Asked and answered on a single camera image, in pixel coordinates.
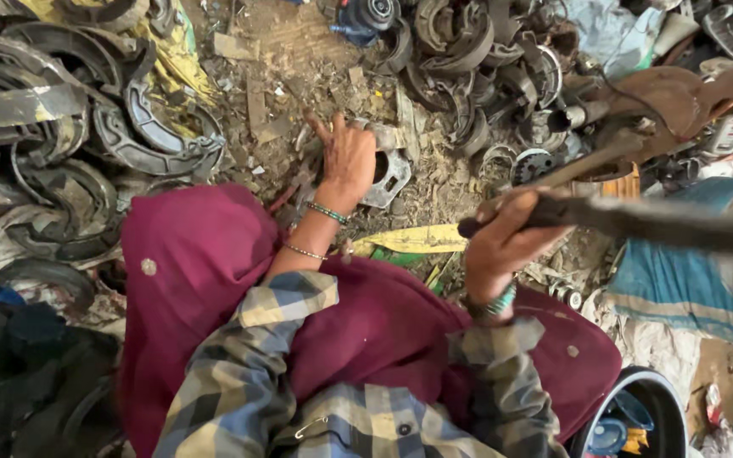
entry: scrap pile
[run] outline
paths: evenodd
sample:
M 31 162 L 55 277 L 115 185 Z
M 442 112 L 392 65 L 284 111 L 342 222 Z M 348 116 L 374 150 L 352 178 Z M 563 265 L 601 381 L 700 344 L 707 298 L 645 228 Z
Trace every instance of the scrap pile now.
M 8 226 L 6 234 L 27 254 L 77 262 L 117 244 L 126 210 L 117 182 L 139 176 L 143 188 L 136 194 L 143 194 L 174 177 L 181 184 L 205 181 L 226 141 L 218 121 L 197 103 L 182 103 L 187 112 L 170 123 L 161 117 L 168 112 L 153 110 L 151 100 L 159 96 L 148 77 L 156 43 L 114 33 L 145 11 L 124 11 L 110 21 L 117 14 L 110 8 L 125 3 L 59 5 L 65 18 L 86 25 L 0 16 L 0 215 L 25 204 L 54 209 L 52 218 Z M 170 34 L 173 19 L 158 24 L 155 17 L 152 29 Z M 124 21 L 115 24 L 119 18 Z M 197 135 L 175 124 L 193 125 Z
M 733 37 L 727 6 L 699 6 L 703 29 L 714 41 L 699 34 L 689 0 L 663 9 L 636 6 L 637 16 L 621 7 L 632 18 L 629 26 L 647 24 L 635 47 L 639 62 L 627 64 L 621 57 L 631 50 L 634 30 L 618 30 L 623 38 L 611 50 L 592 39 L 591 30 L 599 36 L 607 30 L 590 11 L 619 7 L 605 1 L 349 0 L 319 6 L 336 19 L 331 29 L 351 42 L 371 46 L 381 36 L 391 45 L 372 72 L 396 74 L 423 107 L 452 113 L 451 148 L 480 179 L 504 159 L 513 170 L 503 184 L 631 179 L 619 195 L 635 196 L 657 182 L 667 189 L 685 185 L 682 176 L 702 178 L 701 168 L 733 159 L 733 143 L 726 141 L 729 131 L 733 138 L 733 117 L 724 117 L 733 109 L 733 60 L 718 57 L 714 46 L 716 41 L 733 58 L 733 41 L 723 39 Z M 666 12 L 672 8 L 680 13 Z M 708 51 L 696 53 L 696 45 Z M 692 54 L 702 57 L 697 72 L 678 62 L 691 64 Z M 601 185 L 593 188 L 600 192 Z

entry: wrist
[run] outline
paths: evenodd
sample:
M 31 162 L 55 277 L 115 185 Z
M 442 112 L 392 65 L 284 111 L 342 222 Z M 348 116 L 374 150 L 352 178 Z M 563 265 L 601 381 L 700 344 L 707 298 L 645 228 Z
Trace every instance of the wrist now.
M 348 217 L 355 210 L 355 206 L 361 201 L 359 197 L 351 195 L 343 189 L 330 182 L 322 182 L 316 190 L 313 201 L 326 207 L 341 216 Z
M 468 274 L 466 275 L 468 303 L 474 307 L 485 307 L 499 297 L 512 281 L 513 274 L 494 276 L 492 279 Z

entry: green bangle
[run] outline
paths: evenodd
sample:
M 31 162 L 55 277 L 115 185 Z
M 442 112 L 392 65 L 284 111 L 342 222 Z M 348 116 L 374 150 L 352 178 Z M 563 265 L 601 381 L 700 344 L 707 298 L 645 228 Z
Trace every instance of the green bangle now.
M 508 284 L 508 286 L 505 287 L 502 294 L 494 297 L 494 299 L 491 299 L 491 302 L 489 302 L 485 307 L 468 307 L 468 311 L 469 313 L 471 313 L 472 318 L 482 318 L 486 316 L 499 315 L 507 310 L 507 308 L 514 303 L 515 297 L 516 282 L 512 281 Z
M 338 223 L 340 223 L 342 226 L 346 226 L 346 224 L 350 221 L 349 218 L 341 216 L 340 213 L 336 213 L 332 210 L 330 210 L 327 207 L 324 207 L 322 205 L 316 204 L 315 202 L 307 202 L 305 205 L 307 205 L 307 208 L 313 209 L 319 213 L 324 213 L 330 218 L 335 219 Z

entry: person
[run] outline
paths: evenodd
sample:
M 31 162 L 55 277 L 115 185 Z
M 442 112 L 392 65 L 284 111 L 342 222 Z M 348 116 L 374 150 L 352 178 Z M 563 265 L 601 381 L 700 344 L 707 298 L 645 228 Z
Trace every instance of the person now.
M 372 185 L 375 137 L 340 113 L 332 131 L 308 120 L 323 180 L 283 244 L 239 187 L 133 201 L 120 397 L 138 456 L 565 456 L 559 439 L 595 411 L 621 360 L 595 325 L 513 281 L 568 230 L 521 230 L 539 191 L 481 205 L 453 305 L 393 265 L 328 259 Z M 169 224 L 189 230 L 158 239 Z M 549 303 L 513 307 L 522 297 Z M 546 327 L 559 346 L 539 345 Z M 180 381 L 161 425 L 159 386 Z

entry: debris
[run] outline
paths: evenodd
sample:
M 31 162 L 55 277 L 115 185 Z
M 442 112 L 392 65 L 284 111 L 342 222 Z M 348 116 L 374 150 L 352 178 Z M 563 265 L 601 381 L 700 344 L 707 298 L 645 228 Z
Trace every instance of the debris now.
M 283 137 L 284 135 L 287 135 L 293 127 L 293 123 L 290 118 L 290 115 L 285 113 L 279 117 L 279 119 L 253 129 L 253 135 L 257 138 L 260 145 L 270 142 L 271 140 L 276 140 L 279 137 Z
M 226 59 L 259 60 L 261 44 L 259 40 L 249 40 L 214 32 L 214 52 Z

